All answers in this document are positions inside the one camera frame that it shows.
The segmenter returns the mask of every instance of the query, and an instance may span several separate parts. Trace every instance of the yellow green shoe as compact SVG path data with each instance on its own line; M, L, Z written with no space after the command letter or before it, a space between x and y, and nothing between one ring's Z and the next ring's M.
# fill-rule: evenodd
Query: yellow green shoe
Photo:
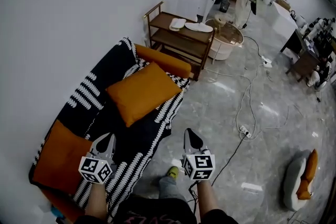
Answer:
M169 169L167 175L171 176L172 178L174 178L176 180L177 177L178 177L178 171L179 171L179 169L176 166L173 166Z

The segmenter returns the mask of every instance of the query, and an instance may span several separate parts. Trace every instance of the shelf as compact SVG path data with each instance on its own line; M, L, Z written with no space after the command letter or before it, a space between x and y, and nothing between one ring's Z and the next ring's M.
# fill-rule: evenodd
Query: shelf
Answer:
M152 41L164 44L198 59L202 59L206 51L205 44L171 34L162 29L156 31L151 39Z
M150 21L149 25L152 27L156 27L158 29L170 31L169 25L172 22L172 19L174 18L180 18L180 17L173 15L173 14L166 13L166 12L161 12L153 20ZM209 40L211 39L213 32L210 32L210 33L197 32L197 31L192 31L186 27L183 27L180 31L173 32L173 33L174 35L177 35L177 36L187 37L192 40L207 44Z

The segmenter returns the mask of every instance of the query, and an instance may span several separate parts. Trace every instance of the marble floor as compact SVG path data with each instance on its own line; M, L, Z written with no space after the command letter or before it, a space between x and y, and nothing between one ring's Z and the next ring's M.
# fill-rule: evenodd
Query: marble floor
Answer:
M213 16L214 6L209 16ZM272 68L261 64L256 44L246 38L225 61L208 59L206 69L217 73L244 75L254 81L251 97L246 96L238 125L248 130L254 128L254 118L249 102L257 118L256 132L266 129L252 142L243 142L230 164L217 179L214 188L220 207L240 224L287 223L293 215L282 204L281 183L286 167L299 150L317 149L319 164L313 183L313 197L290 221L318 223L326 205L336 170L336 97L329 84L317 93L304 81L297 82L297 75L285 74L290 59L279 51L285 41L270 29L264 20L265 9L259 7L258 16L251 15L243 30L245 36L254 38L260 46L260 54L272 60ZM232 17L234 5L226 16ZM203 70L198 82L193 81L186 92L179 113L173 120L172 135L159 145L152 161L133 192L145 197L157 198L157 177L166 173L171 165L179 163L183 154L183 134L187 127L201 132L209 140L216 156L216 174L226 164L240 142L235 117L246 87L247 79L225 77ZM242 188L243 183L258 185L262 190ZM191 181L180 173L178 186L187 200L191 200L188 188Z

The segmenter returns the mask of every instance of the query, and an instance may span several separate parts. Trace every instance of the white marker cube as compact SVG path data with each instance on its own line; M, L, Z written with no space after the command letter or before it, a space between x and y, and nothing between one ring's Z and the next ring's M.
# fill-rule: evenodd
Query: white marker cube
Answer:
M82 157L78 171L85 180L98 184L105 183L112 174L107 161L88 157Z
M215 171L215 155L186 155L183 167L191 180L209 180Z

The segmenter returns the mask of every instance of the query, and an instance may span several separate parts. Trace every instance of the orange sofa armrest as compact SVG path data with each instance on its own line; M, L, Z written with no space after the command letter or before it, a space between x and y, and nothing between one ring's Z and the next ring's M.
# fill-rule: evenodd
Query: orange sofa armrest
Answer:
M79 208L65 194L59 193L51 189L41 189L42 193L47 197L53 206L60 211L71 222L75 222L77 218L85 214L84 210Z
M141 45L135 44L137 48L137 54L140 58L147 62L155 62L164 71L174 74L181 78L189 78L191 72L191 65L182 60L176 59L170 55L164 54L157 50L153 50Z

